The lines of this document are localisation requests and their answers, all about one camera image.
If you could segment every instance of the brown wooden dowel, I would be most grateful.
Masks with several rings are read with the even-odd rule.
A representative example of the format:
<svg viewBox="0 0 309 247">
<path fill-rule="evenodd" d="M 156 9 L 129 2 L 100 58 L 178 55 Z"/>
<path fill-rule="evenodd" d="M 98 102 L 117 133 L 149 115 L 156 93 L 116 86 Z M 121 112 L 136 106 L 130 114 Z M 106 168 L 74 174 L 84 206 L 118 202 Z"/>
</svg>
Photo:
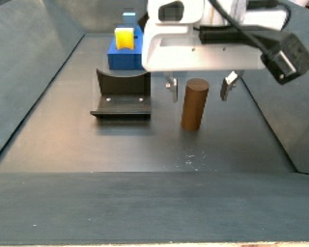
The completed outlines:
<svg viewBox="0 0 309 247">
<path fill-rule="evenodd" d="M 186 82 L 180 122 L 185 130 L 194 131 L 200 128 L 209 87 L 209 82 L 200 78 Z"/>
</svg>

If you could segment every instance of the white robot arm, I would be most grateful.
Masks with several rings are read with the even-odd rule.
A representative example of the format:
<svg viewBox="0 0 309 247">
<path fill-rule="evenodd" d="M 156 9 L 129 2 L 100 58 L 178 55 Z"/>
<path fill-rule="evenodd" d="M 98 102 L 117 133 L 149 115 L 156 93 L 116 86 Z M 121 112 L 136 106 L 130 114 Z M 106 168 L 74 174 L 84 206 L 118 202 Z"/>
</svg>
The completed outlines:
<svg viewBox="0 0 309 247">
<path fill-rule="evenodd" d="M 291 33 L 281 35 L 287 10 L 259 8 L 276 5 L 277 0 L 148 0 L 149 20 L 141 52 L 144 68 L 178 71 L 267 67 L 276 80 L 287 83 L 309 69 L 309 53 L 296 36 L 291 40 Z M 232 25 L 218 7 L 245 32 Z M 260 48 L 263 42 L 267 42 L 265 47 Z M 295 55 L 304 66 L 293 62 Z"/>
</svg>

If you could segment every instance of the black stand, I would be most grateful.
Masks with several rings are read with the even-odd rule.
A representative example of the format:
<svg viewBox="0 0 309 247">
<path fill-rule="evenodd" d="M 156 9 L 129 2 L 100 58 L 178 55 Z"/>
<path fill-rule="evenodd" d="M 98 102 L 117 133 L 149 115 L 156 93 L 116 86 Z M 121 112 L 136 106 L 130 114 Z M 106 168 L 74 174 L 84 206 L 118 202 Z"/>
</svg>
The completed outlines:
<svg viewBox="0 0 309 247">
<path fill-rule="evenodd" d="M 97 118 L 150 117 L 150 73 L 137 76 L 113 76 L 96 70 L 101 97 L 97 110 L 90 114 Z"/>
</svg>

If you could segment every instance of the blue block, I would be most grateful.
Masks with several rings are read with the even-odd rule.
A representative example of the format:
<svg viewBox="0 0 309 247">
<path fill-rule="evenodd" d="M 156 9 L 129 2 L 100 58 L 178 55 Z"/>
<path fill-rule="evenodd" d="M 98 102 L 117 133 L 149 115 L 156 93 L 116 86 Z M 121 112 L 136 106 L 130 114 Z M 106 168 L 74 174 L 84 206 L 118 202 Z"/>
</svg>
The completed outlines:
<svg viewBox="0 0 309 247">
<path fill-rule="evenodd" d="M 109 69 L 116 70 L 142 70 L 141 66 L 141 46 L 142 46 L 142 33 L 138 26 L 134 28 L 134 50 L 128 48 L 116 48 L 116 39 L 112 39 L 108 48 L 108 65 Z"/>
<path fill-rule="evenodd" d="M 136 13 L 124 13 L 122 14 L 122 18 L 124 18 L 124 25 L 126 27 L 136 27 L 137 23 L 136 23 Z"/>
</svg>

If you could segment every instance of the yellow block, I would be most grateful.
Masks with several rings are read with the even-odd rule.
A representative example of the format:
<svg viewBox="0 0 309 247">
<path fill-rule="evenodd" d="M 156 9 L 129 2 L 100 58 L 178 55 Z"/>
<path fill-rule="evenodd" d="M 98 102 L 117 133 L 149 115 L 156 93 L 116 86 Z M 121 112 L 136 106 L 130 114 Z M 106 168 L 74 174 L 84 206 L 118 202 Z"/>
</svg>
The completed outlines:
<svg viewBox="0 0 309 247">
<path fill-rule="evenodd" d="M 117 49 L 129 48 L 134 50 L 134 28 L 117 27 L 114 30 Z"/>
</svg>

